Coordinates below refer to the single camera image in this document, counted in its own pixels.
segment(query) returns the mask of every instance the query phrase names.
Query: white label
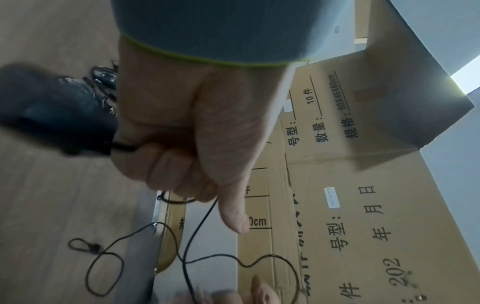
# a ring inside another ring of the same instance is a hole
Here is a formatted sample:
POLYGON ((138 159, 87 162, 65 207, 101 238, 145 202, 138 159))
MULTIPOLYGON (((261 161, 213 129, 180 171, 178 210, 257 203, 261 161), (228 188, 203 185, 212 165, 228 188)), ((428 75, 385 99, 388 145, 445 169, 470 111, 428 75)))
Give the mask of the white label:
POLYGON ((292 106, 292 101, 290 99, 287 99, 285 101, 285 105, 283 106, 283 110, 285 111, 285 113, 293 112, 294 108, 292 106))
POLYGON ((324 188, 324 190, 328 207, 330 209, 340 208, 339 198, 337 197, 337 193, 335 192, 335 187, 324 188))

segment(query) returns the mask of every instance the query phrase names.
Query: black cord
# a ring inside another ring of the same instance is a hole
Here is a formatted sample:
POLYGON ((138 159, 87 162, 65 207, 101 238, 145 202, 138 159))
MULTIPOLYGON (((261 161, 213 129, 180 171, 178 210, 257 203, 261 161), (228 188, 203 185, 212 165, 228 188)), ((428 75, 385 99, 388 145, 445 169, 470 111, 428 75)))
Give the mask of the black cord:
MULTIPOLYGON (((192 203, 194 202, 195 200, 194 199, 190 199, 190 200, 187 200, 187 201, 170 201, 168 199, 165 198, 165 193, 164 192, 161 192, 160 195, 157 197, 158 200, 162 200, 168 204, 188 204, 188 203, 192 203)), ((257 263, 259 263, 261 260, 265 259, 265 258, 268 258, 268 257, 272 257, 272 258, 278 258, 278 259, 281 259, 282 261, 286 262, 287 265, 292 269, 294 275, 295 275, 295 284, 296 284, 296 289, 295 289, 295 294, 293 295, 293 300, 291 301, 291 304, 295 304, 295 302, 297 301, 297 298, 299 296, 299 293, 300 293, 300 279, 299 279, 299 275, 297 274, 297 272, 295 271, 295 267, 292 265, 292 263, 290 263, 286 258, 280 256, 280 255, 276 255, 276 254, 266 254, 266 255, 263 255, 261 257, 259 257, 256 261, 254 261, 252 264, 249 264, 249 265, 245 265, 243 264, 236 256, 234 255, 231 255, 231 254, 224 254, 224 253, 218 253, 218 254, 212 254, 212 255, 209 255, 209 256, 204 256, 204 257, 201 257, 201 258, 198 258, 198 259, 195 259, 195 260, 192 260, 192 261, 187 261, 187 253, 189 251, 189 248, 190 248, 190 245, 192 244, 192 241, 194 239, 194 237, 196 236, 196 234, 198 233, 198 231, 200 230, 201 226, 203 225, 203 223, 207 220, 208 216, 210 215, 210 213, 212 212, 212 210, 215 208, 216 204, 218 203, 218 199, 215 200, 215 202, 212 204, 212 206, 210 207, 210 209, 208 210, 208 212, 206 213, 206 215, 203 217, 203 219, 201 220, 200 224, 198 225, 198 227, 195 229, 195 231, 193 232, 192 236, 190 237, 190 240, 188 240, 188 243, 186 245, 186 248, 185 248, 185 252, 183 253, 183 257, 180 256, 180 252, 179 252, 179 243, 177 241, 177 237, 175 237, 175 234, 174 232, 172 231, 172 229, 165 223, 162 223, 162 222, 153 222, 153 223, 150 223, 148 225, 145 225, 143 226, 142 228, 140 228, 139 230, 129 234, 129 235, 126 235, 126 236, 123 236, 121 238, 118 238, 116 239, 113 243, 111 243, 109 246, 107 246, 104 250, 101 250, 101 246, 99 244, 92 244, 92 243, 89 243, 87 241, 85 241, 84 239, 82 238, 74 238, 74 239, 71 239, 70 241, 68 241, 67 243, 67 246, 72 249, 72 250, 76 250, 76 251, 82 251, 82 252, 87 252, 87 253, 92 253, 92 254, 96 254, 96 258, 93 260, 93 262, 90 264, 90 266, 88 267, 88 270, 86 271, 86 275, 85 275, 85 287, 86 289, 93 295, 95 296, 98 296, 98 297, 104 297, 104 296, 107 296, 111 291, 112 289, 116 286, 116 284, 119 282, 122 274, 123 274, 123 271, 124 271, 124 266, 125 266, 125 261, 124 259, 116 254, 115 252, 107 252, 107 250, 109 250, 110 248, 112 248, 112 246, 114 246, 116 243, 118 243, 119 241, 121 240, 124 240, 126 238, 129 238, 131 236, 134 236, 135 234, 143 231, 144 229, 150 227, 150 226, 157 226, 157 225, 162 225, 164 226, 165 228, 168 229, 168 231, 171 233, 172 237, 173 237, 173 241, 175 243, 175 251, 176 251, 176 255, 178 257, 178 259, 181 261, 181 265, 182 265, 182 270, 183 270, 183 275, 185 277, 185 281, 186 281, 186 284, 188 286, 188 291, 190 292, 190 296, 194 302, 194 304, 199 304, 199 302, 197 301, 197 299, 195 298, 195 290, 193 289, 193 285, 192 285, 192 282, 190 281, 190 277, 189 277, 189 274, 187 272, 187 265, 188 264, 193 264, 193 263, 196 263, 198 261, 202 261, 202 260, 206 260, 206 259, 209 259, 209 258, 212 258, 212 257, 219 257, 219 256, 223 256, 223 257, 229 257, 229 258, 233 258, 234 260, 237 261, 237 263, 243 267, 243 268, 251 268, 253 266, 255 266, 257 263), (87 248, 81 248, 81 247, 75 247, 72 245, 73 242, 75 241, 79 241, 79 242, 82 242, 83 244, 85 244, 87 246, 87 248), (94 291, 91 287, 90 287, 90 272, 92 271, 92 268, 94 267, 95 263, 100 259, 100 257, 102 257, 103 255, 112 255, 112 256, 115 256, 116 258, 118 258, 121 262, 121 268, 120 268, 120 272, 118 274, 118 276, 116 277, 115 279, 115 282, 113 282, 113 284, 110 286, 110 288, 105 292, 105 293, 99 293, 99 292, 96 292, 94 291)))

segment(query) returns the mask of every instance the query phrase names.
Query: floor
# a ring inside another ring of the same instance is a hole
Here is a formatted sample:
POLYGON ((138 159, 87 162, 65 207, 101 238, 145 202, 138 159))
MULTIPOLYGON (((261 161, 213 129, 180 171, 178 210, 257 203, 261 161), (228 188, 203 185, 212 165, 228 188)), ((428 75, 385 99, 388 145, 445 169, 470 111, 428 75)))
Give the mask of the floor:
MULTIPOLYGON (((109 0, 0 0, 0 65, 28 61, 83 76, 117 58, 117 39, 109 0)), ((160 247, 152 231, 114 248, 125 270, 105 298, 85 290, 94 256, 67 242, 108 244, 129 234, 150 222, 154 197, 108 159, 66 158, 0 131, 0 302, 145 302, 160 247)), ((100 260, 92 287, 105 291, 119 270, 117 260, 100 260)))

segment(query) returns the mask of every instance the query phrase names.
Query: sleeve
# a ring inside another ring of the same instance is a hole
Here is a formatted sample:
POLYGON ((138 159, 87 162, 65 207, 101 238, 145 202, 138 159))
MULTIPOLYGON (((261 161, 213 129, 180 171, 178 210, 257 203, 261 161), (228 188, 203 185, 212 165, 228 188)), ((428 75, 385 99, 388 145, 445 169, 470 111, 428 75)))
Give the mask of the sleeve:
POLYGON ((315 55, 353 0, 111 0, 128 39, 164 55, 272 66, 315 55))

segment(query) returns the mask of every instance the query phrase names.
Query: printed line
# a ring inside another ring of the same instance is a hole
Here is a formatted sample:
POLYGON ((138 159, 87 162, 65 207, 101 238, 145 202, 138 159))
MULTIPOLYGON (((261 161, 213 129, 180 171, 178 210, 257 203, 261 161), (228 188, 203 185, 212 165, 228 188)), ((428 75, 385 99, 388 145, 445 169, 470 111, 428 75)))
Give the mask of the printed line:
POLYGON ((294 100, 292 99, 292 94, 290 93, 290 90, 288 91, 288 93, 290 94, 291 110, 293 111, 293 119, 297 120, 297 117, 295 116, 294 100))
POLYGON ((253 195, 253 196, 246 196, 245 198, 248 197, 270 197, 270 195, 253 195))
POLYGON ((345 93, 344 93, 344 90, 342 89, 342 85, 340 84, 339 77, 337 76, 337 73, 335 71, 333 71, 333 73, 335 74, 335 78, 338 81, 338 86, 340 87, 341 94, 343 95, 343 99, 345 99, 346 107, 348 108, 348 111, 350 112, 349 102, 347 101, 347 98, 345 97, 345 93))
POLYGON ((312 77, 310 76, 311 86, 313 87, 313 92, 315 93, 316 104, 318 105, 318 110, 320 111, 320 116, 323 116, 322 110, 320 109, 319 98, 317 97, 317 92, 315 91, 314 82, 312 81, 312 77))

